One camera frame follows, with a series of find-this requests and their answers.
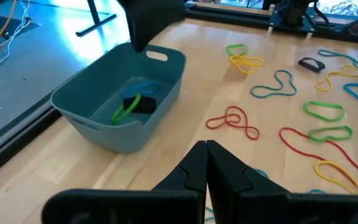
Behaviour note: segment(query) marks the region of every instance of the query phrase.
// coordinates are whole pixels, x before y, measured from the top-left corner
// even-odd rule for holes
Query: blue plastic bin
[[[146,52],[167,56],[166,61]],[[186,57],[179,51],[148,45],[135,53],[131,43],[118,45],[57,88],[52,105],[90,141],[121,153],[142,149],[161,119],[178,98]],[[150,95],[157,101],[153,114],[131,113],[120,124],[112,114],[122,105],[122,92],[130,86],[155,82]]]

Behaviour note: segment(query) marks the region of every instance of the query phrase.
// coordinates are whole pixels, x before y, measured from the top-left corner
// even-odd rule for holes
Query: wooden table
[[[335,125],[351,126],[354,137],[339,144],[358,162],[358,101],[342,89],[343,84],[358,79],[333,77],[331,92],[314,87],[326,72],[350,63],[343,58],[319,57],[318,49],[342,52],[358,59],[358,44],[326,39],[305,41],[302,37],[274,31],[267,37],[266,33],[266,30],[192,19],[163,31],[152,43],[181,50],[187,56],[187,65],[178,101],[143,150],[124,155],[97,146],[61,118],[0,169],[0,223],[40,223],[45,201],[65,189],[151,189],[199,139],[216,140],[290,191],[323,189],[346,194],[338,185],[320,179],[313,170],[316,159],[295,154],[281,142],[278,131],[289,126],[307,133],[331,125],[303,112],[302,104],[307,101],[341,104],[346,116]],[[248,45],[248,55],[263,58],[264,66],[248,76],[240,73],[231,65],[225,51],[227,45],[238,43]],[[322,60],[327,69],[316,75],[300,68],[297,62],[306,56]],[[277,86],[273,73],[278,69],[293,74],[298,89],[295,96],[257,99],[250,95],[254,85]],[[280,78],[288,83],[287,76],[281,74]],[[287,85],[284,91],[291,92],[291,89]],[[242,130],[229,127],[206,129],[205,121],[222,115],[229,105],[246,111],[249,124],[260,130],[259,140],[251,141]],[[334,116],[332,110],[316,110]],[[358,179],[358,170],[336,148],[293,133],[286,133],[285,137],[302,151],[337,162]],[[333,168],[323,166],[321,170],[330,177],[345,179]]]

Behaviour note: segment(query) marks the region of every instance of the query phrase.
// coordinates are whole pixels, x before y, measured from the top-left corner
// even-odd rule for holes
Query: black object in bin
[[[358,195],[293,194],[215,141],[198,141],[151,191],[67,190],[46,203],[42,221],[200,224],[207,182],[217,224],[358,224]]]
[[[133,104],[136,97],[125,98],[122,100],[124,105],[124,110]],[[142,113],[142,114],[152,114],[157,109],[157,102],[154,98],[149,96],[141,96],[139,102],[136,104],[135,108],[131,111],[132,113]]]

